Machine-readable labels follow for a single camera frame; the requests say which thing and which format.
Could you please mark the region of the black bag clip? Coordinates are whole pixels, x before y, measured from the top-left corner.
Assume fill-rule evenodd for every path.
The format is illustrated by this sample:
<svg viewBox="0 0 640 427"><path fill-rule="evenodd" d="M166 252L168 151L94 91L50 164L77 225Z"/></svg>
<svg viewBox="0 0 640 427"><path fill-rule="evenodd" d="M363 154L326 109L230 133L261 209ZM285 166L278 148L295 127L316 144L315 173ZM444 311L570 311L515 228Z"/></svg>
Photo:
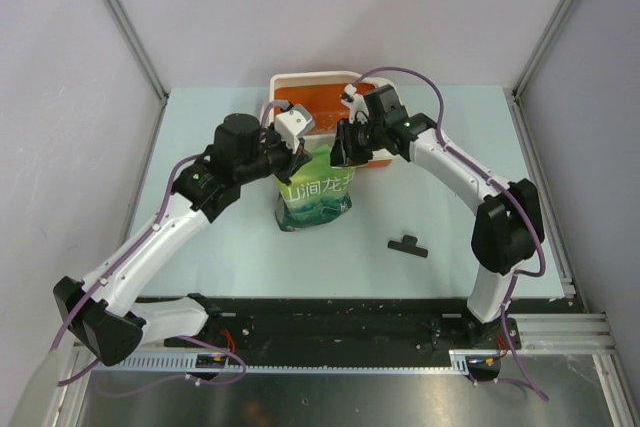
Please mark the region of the black bag clip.
<svg viewBox="0 0 640 427"><path fill-rule="evenodd" d="M404 235L401 240L389 240L387 247L404 254L427 258L429 251L418 245L418 239L412 235Z"/></svg>

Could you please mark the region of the orange and cream litter box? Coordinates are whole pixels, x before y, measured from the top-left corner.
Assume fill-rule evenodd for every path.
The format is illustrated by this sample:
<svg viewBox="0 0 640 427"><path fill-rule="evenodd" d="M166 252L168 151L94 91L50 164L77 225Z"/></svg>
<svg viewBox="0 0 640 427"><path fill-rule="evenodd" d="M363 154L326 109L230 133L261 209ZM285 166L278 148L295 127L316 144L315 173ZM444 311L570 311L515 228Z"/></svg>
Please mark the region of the orange and cream litter box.
<svg viewBox="0 0 640 427"><path fill-rule="evenodd" d="M306 73L278 74L271 78L269 94L259 114L263 125L271 123L281 110L274 106L267 112L267 105L274 101L290 102L303 105L313 116L324 112L336 112L342 118L349 116L348 109L341 103L341 94L347 84L351 84L359 74L351 71L323 71ZM330 150L335 139L335 132L325 135L305 136L305 148L312 152L323 145Z"/></svg>

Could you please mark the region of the green litter bag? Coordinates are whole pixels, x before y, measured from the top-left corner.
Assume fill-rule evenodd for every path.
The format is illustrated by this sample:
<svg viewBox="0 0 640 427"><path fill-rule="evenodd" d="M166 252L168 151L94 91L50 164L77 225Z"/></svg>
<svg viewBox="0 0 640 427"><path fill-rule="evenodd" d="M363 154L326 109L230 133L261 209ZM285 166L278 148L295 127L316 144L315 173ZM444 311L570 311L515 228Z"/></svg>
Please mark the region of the green litter bag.
<svg viewBox="0 0 640 427"><path fill-rule="evenodd" d="M330 223L352 207L349 187L356 169L333 168L328 145L316 148L312 156L291 178L290 184L277 182L275 218L281 231L293 232Z"/></svg>

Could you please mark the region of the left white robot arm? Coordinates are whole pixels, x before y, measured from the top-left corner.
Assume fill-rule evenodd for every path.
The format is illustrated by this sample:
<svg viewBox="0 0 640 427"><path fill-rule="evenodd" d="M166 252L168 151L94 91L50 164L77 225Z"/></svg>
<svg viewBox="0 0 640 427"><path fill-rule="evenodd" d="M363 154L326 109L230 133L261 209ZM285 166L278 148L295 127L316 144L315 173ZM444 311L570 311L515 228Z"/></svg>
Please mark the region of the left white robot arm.
<svg viewBox="0 0 640 427"><path fill-rule="evenodd" d="M313 126L301 107L276 115L267 127L250 114L227 116L202 153L174 166L158 211L132 238L83 279L65 276L54 286L61 330L105 366L167 338L214 344L221 323L203 297L143 305L139 294L185 243L239 200L242 186L270 176L290 183L311 159L304 137Z"/></svg>

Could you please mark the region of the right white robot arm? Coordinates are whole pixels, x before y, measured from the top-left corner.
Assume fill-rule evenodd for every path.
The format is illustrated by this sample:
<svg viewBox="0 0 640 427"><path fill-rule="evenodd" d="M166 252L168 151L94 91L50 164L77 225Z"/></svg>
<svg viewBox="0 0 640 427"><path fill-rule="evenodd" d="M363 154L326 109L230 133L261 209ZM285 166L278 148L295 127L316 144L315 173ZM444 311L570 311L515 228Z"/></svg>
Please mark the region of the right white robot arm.
<svg viewBox="0 0 640 427"><path fill-rule="evenodd" d="M461 335L473 348L493 341L506 313L521 264L536 256L546 271L545 238L537 187L495 176L463 152L429 116L410 115L391 85L360 94L347 85L341 102L349 115L338 121L330 154L334 168L362 166L375 152L394 156L434 175L456 194L475 216L471 249L479 270L462 315Z"/></svg>

